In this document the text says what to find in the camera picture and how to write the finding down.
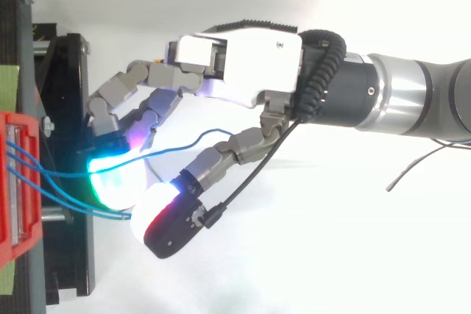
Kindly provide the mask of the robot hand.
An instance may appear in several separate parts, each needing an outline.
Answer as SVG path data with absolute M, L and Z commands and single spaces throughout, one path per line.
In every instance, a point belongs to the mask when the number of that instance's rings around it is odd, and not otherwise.
M 172 181 L 138 185 L 132 230 L 156 257 L 176 254 L 224 212 L 200 196 L 231 167 L 265 161 L 286 138 L 301 54 L 296 28 L 239 21 L 170 42 L 162 60 L 133 61 L 90 96 L 99 159 L 150 147 L 184 94 L 264 107 L 259 126 L 206 148 Z

